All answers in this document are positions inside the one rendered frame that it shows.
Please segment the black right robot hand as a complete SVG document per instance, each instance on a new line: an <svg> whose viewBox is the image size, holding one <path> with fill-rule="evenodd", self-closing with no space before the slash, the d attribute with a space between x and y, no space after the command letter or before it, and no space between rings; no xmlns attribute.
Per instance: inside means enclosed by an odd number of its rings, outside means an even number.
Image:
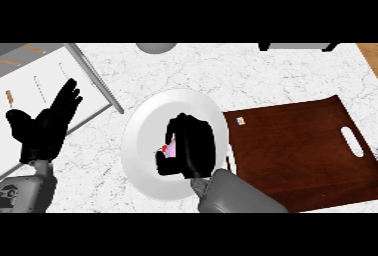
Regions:
<svg viewBox="0 0 378 256"><path fill-rule="evenodd" d="M155 153L158 174L184 174L186 179L207 178L216 166L216 143L213 129L207 121L181 113L167 125L166 144L176 141L176 156L167 158Z"/></svg>

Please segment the pink cupcake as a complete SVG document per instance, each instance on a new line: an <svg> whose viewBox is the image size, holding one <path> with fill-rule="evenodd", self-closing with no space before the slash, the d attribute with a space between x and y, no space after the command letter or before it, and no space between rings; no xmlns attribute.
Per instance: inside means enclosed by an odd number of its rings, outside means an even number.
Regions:
<svg viewBox="0 0 378 256"><path fill-rule="evenodd" d="M176 140L172 140L170 144L163 146L163 153L167 158L176 157Z"/></svg>

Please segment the light wooden surface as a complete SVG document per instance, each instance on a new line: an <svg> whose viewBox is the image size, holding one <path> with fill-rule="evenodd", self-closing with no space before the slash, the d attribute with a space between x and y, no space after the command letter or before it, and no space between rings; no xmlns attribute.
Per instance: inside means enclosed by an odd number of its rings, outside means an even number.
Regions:
<svg viewBox="0 0 378 256"><path fill-rule="evenodd" d="M373 72L378 77L378 43L359 43L358 47L373 69Z"/></svg>

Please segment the dark brown wooden tray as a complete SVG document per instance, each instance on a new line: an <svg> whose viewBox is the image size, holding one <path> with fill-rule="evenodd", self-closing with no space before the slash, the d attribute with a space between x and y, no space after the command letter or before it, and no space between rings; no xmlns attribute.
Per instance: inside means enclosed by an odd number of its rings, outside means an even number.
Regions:
<svg viewBox="0 0 378 256"><path fill-rule="evenodd" d="M378 200L378 160L337 96L229 111L225 118L237 174L291 212ZM344 127L358 135L362 156Z"/></svg>

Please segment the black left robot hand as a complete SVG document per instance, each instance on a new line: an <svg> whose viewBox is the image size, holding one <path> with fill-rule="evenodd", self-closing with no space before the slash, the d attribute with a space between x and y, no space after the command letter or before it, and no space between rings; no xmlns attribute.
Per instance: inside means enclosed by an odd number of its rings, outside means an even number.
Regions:
<svg viewBox="0 0 378 256"><path fill-rule="evenodd" d="M28 164L36 160L52 161L61 152L68 132L68 125L83 101L77 81L70 78L55 97L49 108L36 118L18 109L6 112L12 137L21 142L20 162Z"/></svg>

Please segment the grey round object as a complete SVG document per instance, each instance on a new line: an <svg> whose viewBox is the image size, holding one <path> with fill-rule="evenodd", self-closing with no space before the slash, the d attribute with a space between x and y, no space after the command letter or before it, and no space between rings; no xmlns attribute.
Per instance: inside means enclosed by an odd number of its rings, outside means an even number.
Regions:
<svg viewBox="0 0 378 256"><path fill-rule="evenodd" d="M148 54L163 54L176 47L176 43L138 43L136 46Z"/></svg>

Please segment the dark grey appliance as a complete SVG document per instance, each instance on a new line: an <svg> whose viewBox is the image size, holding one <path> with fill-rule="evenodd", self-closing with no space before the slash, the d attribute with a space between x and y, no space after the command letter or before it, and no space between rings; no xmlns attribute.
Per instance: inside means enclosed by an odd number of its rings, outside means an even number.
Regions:
<svg viewBox="0 0 378 256"><path fill-rule="evenodd" d="M259 49L268 51L271 49L318 49L322 52L331 52L337 47L337 43L260 43Z"/></svg>

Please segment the white round plate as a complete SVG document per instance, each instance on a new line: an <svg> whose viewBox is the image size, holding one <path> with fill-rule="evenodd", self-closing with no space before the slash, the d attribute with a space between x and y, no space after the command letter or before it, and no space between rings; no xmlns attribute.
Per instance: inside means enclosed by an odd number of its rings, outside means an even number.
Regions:
<svg viewBox="0 0 378 256"><path fill-rule="evenodd" d="M161 176L155 152L166 144L167 125L181 113L207 121L215 134L216 168L226 167L229 129L220 107L191 89L172 89L154 95L136 109L124 130L121 161L129 180L142 194L161 201L182 200L195 192L182 174Z"/></svg>

